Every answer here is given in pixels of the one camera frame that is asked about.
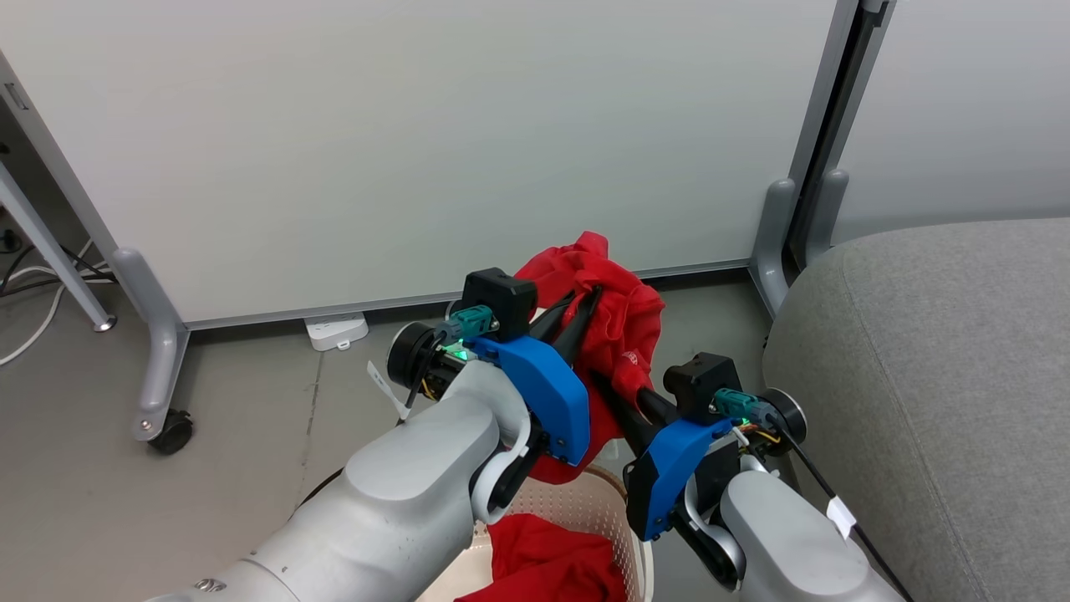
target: caster wheel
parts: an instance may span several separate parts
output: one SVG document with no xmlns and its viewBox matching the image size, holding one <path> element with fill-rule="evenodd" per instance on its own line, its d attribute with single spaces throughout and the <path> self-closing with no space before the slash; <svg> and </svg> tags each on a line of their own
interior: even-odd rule
<svg viewBox="0 0 1070 602">
<path fill-rule="evenodd" d="M 159 435 L 149 439 L 149 447 L 164 456 L 171 456 L 186 447 L 193 436 L 194 422 L 189 420 L 189 413 L 169 410 L 164 428 L 159 430 Z"/>
</svg>

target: metal post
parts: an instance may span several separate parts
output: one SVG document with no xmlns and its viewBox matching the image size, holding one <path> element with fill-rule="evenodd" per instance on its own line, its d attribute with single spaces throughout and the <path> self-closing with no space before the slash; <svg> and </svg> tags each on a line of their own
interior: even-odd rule
<svg viewBox="0 0 1070 602">
<path fill-rule="evenodd" d="M 56 271 L 56 275 L 71 291 L 71 295 L 81 306 L 89 320 L 93 322 L 93 330 L 96 333 L 110 330 L 116 325 L 116 318 L 104 312 L 96 296 L 93 296 L 89 285 L 81 279 L 77 267 L 67 259 L 63 249 L 60 248 L 60 243 L 45 227 L 41 216 L 30 205 L 22 189 L 18 187 L 15 179 L 11 176 L 7 168 L 2 164 L 0 164 L 0 204 L 7 209 L 30 242 L 41 251 L 48 265 Z"/>
</svg>

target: perforated basket wall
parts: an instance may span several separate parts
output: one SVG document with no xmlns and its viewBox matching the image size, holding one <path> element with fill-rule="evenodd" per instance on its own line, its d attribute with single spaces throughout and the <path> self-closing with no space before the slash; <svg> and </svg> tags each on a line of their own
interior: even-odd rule
<svg viewBox="0 0 1070 602">
<path fill-rule="evenodd" d="M 528 480 L 513 500 L 509 514 L 535 514 L 566 529 L 597 534 L 610 540 L 613 559 L 624 574 L 628 602 L 649 602 L 654 598 L 653 553 L 651 545 L 640 542 L 628 528 L 624 495 L 620 480 L 600 468 L 588 467 L 564 485 Z M 452 601 L 489 585 L 490 550 L 486 525 L 476 525 L 472 547 L 450 565 L 418 602 Z M 486 573 L 485 580 L 482 575 L 474 578 L 473 573 L 480 571 Z"/>
</svg>

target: white plastic device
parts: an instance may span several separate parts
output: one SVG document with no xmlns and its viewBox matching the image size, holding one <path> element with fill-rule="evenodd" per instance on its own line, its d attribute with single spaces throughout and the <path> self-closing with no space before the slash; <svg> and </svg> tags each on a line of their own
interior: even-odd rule
<svg viewBox="0 0 1070 602">
<path fill-rule="evenodd" d="M 319 319 L 305 319 L 305 328 L 308 329 L 308 339 L 312 342 L 312 349 L 317 352 L 327 352 L 330 350 L 349 350 L 353 341 L 360 341 L 368 335 L 368 321 L 364 320 L 364 314 L 355 312 L 352 314 L 341 314 L 338 317 L 323 317 Z"/>
</svg>

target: crumpled red fabric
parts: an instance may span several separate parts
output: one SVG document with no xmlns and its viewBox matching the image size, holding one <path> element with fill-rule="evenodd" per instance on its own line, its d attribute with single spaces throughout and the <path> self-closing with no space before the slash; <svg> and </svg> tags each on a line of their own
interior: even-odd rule
<svg viewBox="0 0 1070 602">
<path fill-rule="evenodd" d="M 549 308 L 568 291 L 576 291 L 576 298 L 565 312 L 563 325 L 576 317 L 576 307 L 584 294 L 588 294 L 596 284 L 602 287 L 598 307 L 574 367 L 587 388 L 591 446 L 579 466 L 568 466 L 547 457 L 539 459 L 531 474 L 547 483 L 566 483 L 591 464 L 607 442 L 622 436 L 609 407 L 592 386 L 590 373 L 594 371 L 611 376 L 614 390 L 636 405 L 639 390 L 653 388 L 651 358 L 661 335 L 664 304 L 656 290 L 610 260 L 606 236 L 590 231 L 583 232 L 576 244 L 553 246 L 539 252 L 516 275 L 535 281 L 540 308 Z"/>
<path fill-rule="evenodd" d="M 613 543 L 535 516 L 511 514 L 491 525 L 494 583 L 457 602 L 624 602 Z"/>
</svg>

